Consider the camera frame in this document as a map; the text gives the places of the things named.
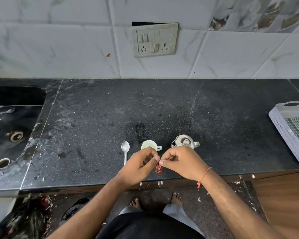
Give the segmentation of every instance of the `grey pants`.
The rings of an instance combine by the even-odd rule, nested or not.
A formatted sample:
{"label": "grey pants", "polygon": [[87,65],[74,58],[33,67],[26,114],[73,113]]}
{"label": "grey pants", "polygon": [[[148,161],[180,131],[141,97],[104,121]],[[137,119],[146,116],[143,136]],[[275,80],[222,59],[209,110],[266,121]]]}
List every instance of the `grey pants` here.
{"label": "grey pants", "polygon": [[[126,214],[126,213],[132,213],[132,212],[139,212],[143,211],[142,209],[137,209],[133,206],[127,206],[125,207],[121,214]],[[183,210],[183,207],[180,205],[166,205],[165,208],[163,209],[163,213],[166,215],[169,215],[170,217],[173,217],[174,219],[184,223],[185,225],[188,225],[189,227],[193,228],[195,231],[198,231],[200,234],[201,233],[200,229],[197,227],[197,225],[187,217],[185,214],[185,211]]]}

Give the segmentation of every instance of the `white plastic basket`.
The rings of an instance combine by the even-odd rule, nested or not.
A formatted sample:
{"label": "white plastic basket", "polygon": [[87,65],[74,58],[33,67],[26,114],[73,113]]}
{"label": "white plastic basket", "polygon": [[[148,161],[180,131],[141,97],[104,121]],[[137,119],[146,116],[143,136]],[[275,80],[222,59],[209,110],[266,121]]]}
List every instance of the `white plastic basket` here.
{"label": "white plastic basket", "polygon": [[[288,106],[291,103],[298,103],[296,106]],[[290,150],[293,152],[299,161],[299,139],[292,132],[291,128],[286,123],[285,119],[299,117],[299,101],[290,101],[286,103],[277,104],[270,112],[269,117],[274,123],[287,143]]]}

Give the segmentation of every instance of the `red packet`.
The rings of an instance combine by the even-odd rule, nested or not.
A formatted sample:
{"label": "red packet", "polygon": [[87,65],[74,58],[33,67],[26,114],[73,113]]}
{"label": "red packet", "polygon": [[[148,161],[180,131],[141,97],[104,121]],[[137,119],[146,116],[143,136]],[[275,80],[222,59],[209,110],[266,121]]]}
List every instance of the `red packet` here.
{"label": "red packet", "polygon": [[159,164],[156,165],[156,170],[155,170],[155,173],[156,174],[162,174],[162,170],[163,170],[163,167]]}

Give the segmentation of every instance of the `forearm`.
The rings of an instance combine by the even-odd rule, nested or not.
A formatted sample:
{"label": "forearm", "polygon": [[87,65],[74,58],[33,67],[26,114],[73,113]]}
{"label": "forearm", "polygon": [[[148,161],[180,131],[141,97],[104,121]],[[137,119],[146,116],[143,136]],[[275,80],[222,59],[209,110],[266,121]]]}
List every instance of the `forearm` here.
{"label": "forearm", "polygon": [[125,189],[117,178],[112,179],[86,206],[48,239],[95,238],[114,203]]}
{"label": "forearm", "polygon": [[217,209],[236,239],[284,238],[253,212],[213,170],[202,180],[202,185],[213,198]]}

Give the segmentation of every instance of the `orange thread bracelet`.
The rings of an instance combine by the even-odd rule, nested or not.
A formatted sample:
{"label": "orange thread bracelet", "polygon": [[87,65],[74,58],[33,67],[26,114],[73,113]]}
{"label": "orange thread bracelet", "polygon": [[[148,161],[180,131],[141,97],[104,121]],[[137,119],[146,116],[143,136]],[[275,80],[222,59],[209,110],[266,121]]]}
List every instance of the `orange thread bracelet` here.
{"label": "orange thread bracelet", "polygon": [[[205,178],[205,176],[206,176],[207,172],[208,172],[210,169],[212,169],[212,168],[211,168],[211,167],[209,167],[209,168],[206,170],[206,172],[204,173],[204,176],[203,176],[203,178]],[[197,189],[199,190],[199,188],[200,188],[200,182],[197,182]]]}

